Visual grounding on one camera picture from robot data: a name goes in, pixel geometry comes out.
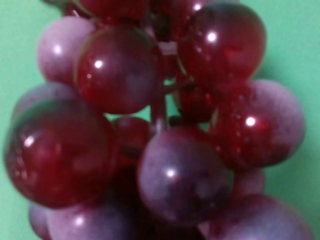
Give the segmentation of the red grape bunch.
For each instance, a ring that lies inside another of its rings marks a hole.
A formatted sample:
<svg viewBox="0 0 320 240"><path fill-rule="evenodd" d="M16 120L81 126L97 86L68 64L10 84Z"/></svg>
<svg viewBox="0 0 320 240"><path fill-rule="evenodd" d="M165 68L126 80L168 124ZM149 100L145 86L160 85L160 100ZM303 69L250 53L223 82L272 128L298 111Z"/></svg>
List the red grape bunch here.
<svg viewBox="0 0 320 240"><path fill-rule="evenodd" d="M266 195L264 169L306 119L281 83L253 79L267 31L237 0L50 0L44 83L3 141L41 240L313 240Z"/></svg>

